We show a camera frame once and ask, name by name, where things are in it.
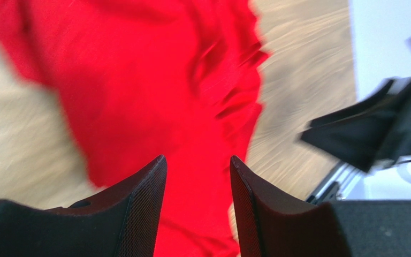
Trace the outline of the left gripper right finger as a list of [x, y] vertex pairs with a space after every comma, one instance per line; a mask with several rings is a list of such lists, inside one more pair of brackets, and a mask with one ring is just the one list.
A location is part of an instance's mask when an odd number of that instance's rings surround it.
[[332, 204], [282, 191], [237, 156], [230, 175], [241, 256], [352, 255]]

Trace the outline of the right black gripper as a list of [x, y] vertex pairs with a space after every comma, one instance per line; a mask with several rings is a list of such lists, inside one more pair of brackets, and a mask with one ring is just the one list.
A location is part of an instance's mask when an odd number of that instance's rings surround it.
[[300, 140], [364, 172], [411, 156], [411, 79], [388, 79], [367, 99], [310, 121]]

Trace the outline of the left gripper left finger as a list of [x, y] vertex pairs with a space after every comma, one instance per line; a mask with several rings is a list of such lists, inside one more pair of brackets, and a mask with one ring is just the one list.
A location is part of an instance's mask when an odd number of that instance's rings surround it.
[[0, 200], [0, 256], [153, 256], [166, 175], [158, 156], [67, 208]]

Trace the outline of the red t-shirt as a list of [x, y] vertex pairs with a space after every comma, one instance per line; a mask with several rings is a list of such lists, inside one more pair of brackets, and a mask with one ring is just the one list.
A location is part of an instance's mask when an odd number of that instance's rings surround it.
[[109, 187], [168, 163], [156, 256], [237, 256], [230, 158], [245, 158], [267, 59], [249, 1], [0, 1], [0, 44], [52, 88]]

